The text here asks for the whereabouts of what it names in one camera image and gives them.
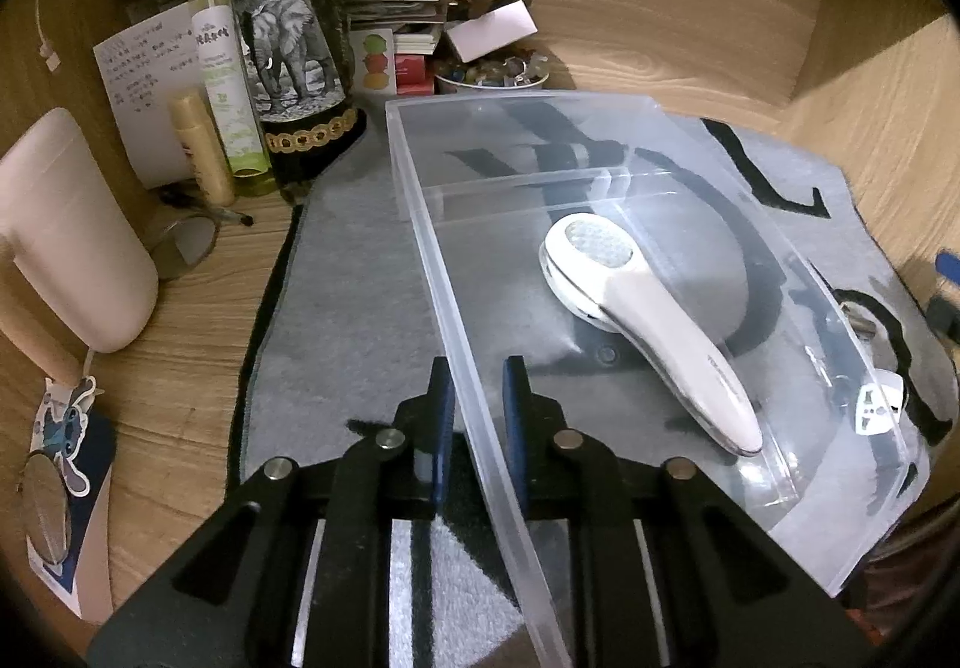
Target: gold chain pattern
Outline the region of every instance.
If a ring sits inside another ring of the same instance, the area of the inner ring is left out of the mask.
[[[342,137],[357,123],[357,111],[347,110],[344,115],[334,115],[330,123],[318,123],[312,129],[299,129],[293,134],[267,134],[267,147],[274,153],[299,153],[311,148],[322,148],[331,139]]]

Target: elephant picture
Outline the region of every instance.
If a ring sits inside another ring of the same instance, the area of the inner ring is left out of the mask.
[[[235,0],[254,103],[262,120],[308,118],[344,88],[308,0]]]

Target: clear plastic container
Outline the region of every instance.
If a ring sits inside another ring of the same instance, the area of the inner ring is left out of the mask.
[[[397,199],[414,226],[491,519],[535,644],[559,639],[559,628],[500,446],[501,368],[516,354],[534,390],[617,455],[648,465],[689,457],[768,531],[790,514],[785,543],[822,540],[826,561],[808,572],[839,591],[881,537],[874,517],[904,481],[904,441],[896,427],[857,433],[857,398],[875,383],[872,366],[747,188],[647,97],[435,97],[391,102],[387,122]],[[728,358],[757,407],[759,456],[722,450],[636,348],[553,295],[539,246],[572,212],[626,229]]]

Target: handheld beauty device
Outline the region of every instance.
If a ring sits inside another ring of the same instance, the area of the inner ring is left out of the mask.
[[[760,424],[736,373],[630,235],[601,215],[578,212],[550,228],[539,261],[570,313],[621,332],[714,441],[733,454],[760,452]]]

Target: dark glass bottle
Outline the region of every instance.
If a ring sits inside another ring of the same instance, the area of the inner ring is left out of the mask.
[[[275,177],[299,199],[364,129],[340,0],[233,0],[233,9]]]

